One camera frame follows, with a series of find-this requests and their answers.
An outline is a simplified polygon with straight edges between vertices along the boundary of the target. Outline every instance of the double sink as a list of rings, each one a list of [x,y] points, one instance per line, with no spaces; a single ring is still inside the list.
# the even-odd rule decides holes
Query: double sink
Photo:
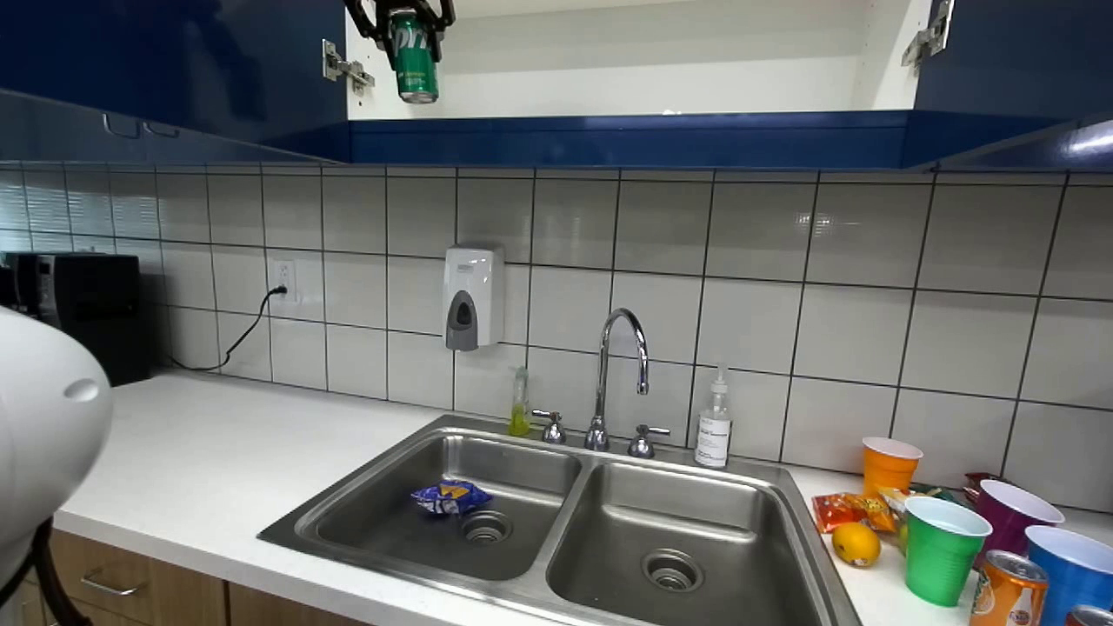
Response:
[[[410,489],[473,479],[495,501],[429,517]],[[442,418],[261,540],[464,591],[553,622],[858,622],[793,479],[521,442]]]

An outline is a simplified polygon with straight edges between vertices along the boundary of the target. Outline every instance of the white countertop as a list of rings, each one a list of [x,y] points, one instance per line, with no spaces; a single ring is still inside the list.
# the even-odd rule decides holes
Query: white countertop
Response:
[[[374,456],[392,449],[436,409],[346,401],[216,376],[160,376],[114,392],[114,423],[89,483],[56,527],[209,579],[273,591],[374,622],[543,622],[485,598],[448,594],[388,575],[261,544],[258,532]],[[855,489],[855,476],[793,469],[800,494]],[[1103,514],[1068,527],[1111,540]],[[879,568],[834,564],[868,626],[964,626],[960,610],[919,601],[901,558]]]

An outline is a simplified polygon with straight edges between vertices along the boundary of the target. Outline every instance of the tile backsplash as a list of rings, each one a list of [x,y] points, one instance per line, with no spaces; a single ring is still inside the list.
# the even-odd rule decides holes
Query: tile backsplash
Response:
[[[508,331],[444,353],[448,245],[500,245]],[[3,252],[135,254],[168,353],[231,376],[586,428],[610,309],[610,428],[693,442],[730,368],[735,454],[855,469],[863,436],[927,449],[927,479],[993,469],[1113,510],[1113,176],[629,172],[0,172]]]

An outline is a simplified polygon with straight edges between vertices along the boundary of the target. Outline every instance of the pink cup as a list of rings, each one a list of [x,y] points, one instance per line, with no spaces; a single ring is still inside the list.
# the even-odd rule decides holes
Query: pink cup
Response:
[[[975,509],[980,517],[989,517],[994,527],[994,532],[986,544],[989,551],[1008,551],[1008,552],[1028,552],[1031,540],[1028,528],[1031,527],[1061,527],[1065,514],[1048,503],[1045,496],[1003,483],[1003,479],[980,479],[980,494],[975,496]]]

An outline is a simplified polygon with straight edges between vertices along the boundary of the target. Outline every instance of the plastic cup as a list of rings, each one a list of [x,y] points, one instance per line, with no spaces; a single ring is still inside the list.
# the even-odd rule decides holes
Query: plastic cup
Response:
[[[907,494],[919,458],[927,458],[927,454],[907,442],[863,440],[863,494],[879,494],[883,488]]]
[[[980,479],[980,494],[975,496],[975,510],[994,527],[994,532],[986,544],[989,551],[1008,551],[1028,552],[1031,540],[1024,536],[1031,527],[1061,527],[1068,522],[1065,510],[1048,503],[1045,496],[1003,483],[1003,479]]]
[[[1031,527],[1031,560],[1048,572],[1045,622],[1079,607],[1113,610],[1113,547],[1050,527]]]
[[[956,607],[994,528],[977,510],[941,496],[907,496],[904,510],[904,585],[933,607]]]

